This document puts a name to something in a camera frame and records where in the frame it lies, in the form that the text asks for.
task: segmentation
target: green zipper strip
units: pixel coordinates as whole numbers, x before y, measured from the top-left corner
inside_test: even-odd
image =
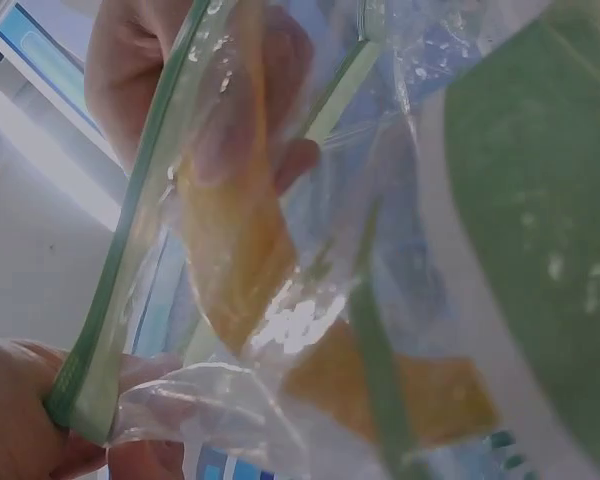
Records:
[[[362,356],[381,453],[391,477],[394,480],[428,479],[426,468],[414,455],[417,442],[404,409],[400,376],[373,292],[371,257],[380,205],[381,201],[376,199],[371,206],[355,262],[358,283],[349,298],[351,328]]]
[[[307,120],[300,129],[300,137],[311,139],[318,145],[324,143],[369,75],[380,51],[380,45],[369,40],[356,43],[338,67],[333,80],[309,111]]]
[[[189,46],[195,38],[196,30],[203,19],[209,1],[199,0],[194,3],[176,39],[173,53],[165,65],[149,110],[136,165],[123,202],[120,222],[109,248],[91,308],[82,332],[62,366],[51,394],[45,401],[45,408],[49,416],[61,427],[70,428],[72,426],[71,418],[73,410],[89,367],[91,366],[96,345],[103,329],[107,309],[109,308],[111,295],[120,269],[120,263],[129,239],[142,188],[160,134],[160,128],[169,106],[174,86],[178,80],[182,66],[187,59]],[[111,372],[111,374],[117,375],[118,372]]]

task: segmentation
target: blue object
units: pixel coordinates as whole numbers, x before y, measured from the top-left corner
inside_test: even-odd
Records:
[[[84,98],[84,69],[20,4],[0,24],[0,38],[96,131]]]

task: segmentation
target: clear plastic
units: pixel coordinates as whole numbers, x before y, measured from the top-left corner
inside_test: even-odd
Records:
[[[514,4],[209,2],[159,143],[201,323],[112,443],[185,442],[187,478],[205,445],[297,479],[600,478],[600,0]]]

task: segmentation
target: plastic bag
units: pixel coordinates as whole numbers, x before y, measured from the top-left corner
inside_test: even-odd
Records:
[[[600,0],[431,95],[543,3],[196,3],[54,419],[293,478],[600,478]],[[174,205],[196,363],[114,423]]]

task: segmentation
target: hand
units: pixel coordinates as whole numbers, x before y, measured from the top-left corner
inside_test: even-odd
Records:
[[[163,64],[191,4],[192,0],[104,0],[96,19],[86,68],[87,102],[128,170],[133,167]],[[274,143],[296,106],[311,66],[313,47],[302,28],[280,7],[267,8],[264,23],[265,108],[269,139]],[[235,54],[232,48],[235,45],[228,42],[223,50]],[[215,92],[224,73],[222,64],[212,60],[198,95],[205,95],[207,85],[213,89],[211,96],[217,97]],[[199,171],[205,182],[217,183],[234,174],[240,166],[240,154],[246,150],[245,143],[251,140],[250,99],[245,98],[248,92],[241,95],[239,90],[238,85],[233,94],[227,92],[235,100],[229,106],[231,111],[227,111],[231,102],[220,102],[190,146],[202,152],[198,155]],[[274,179],[279,192],[313,167],[319,155],[317,146],[308,140],[271,146],[282,152]]]
[[[65,354],[30,342],[0,341],[0,480],[66,480],[105,464],[104,449],[56,428],[42,405]],[[127,359],[128,389],[177,368],[173,361]],[[180,480],[183,446],[138,442],[112,448],[113,480]]]

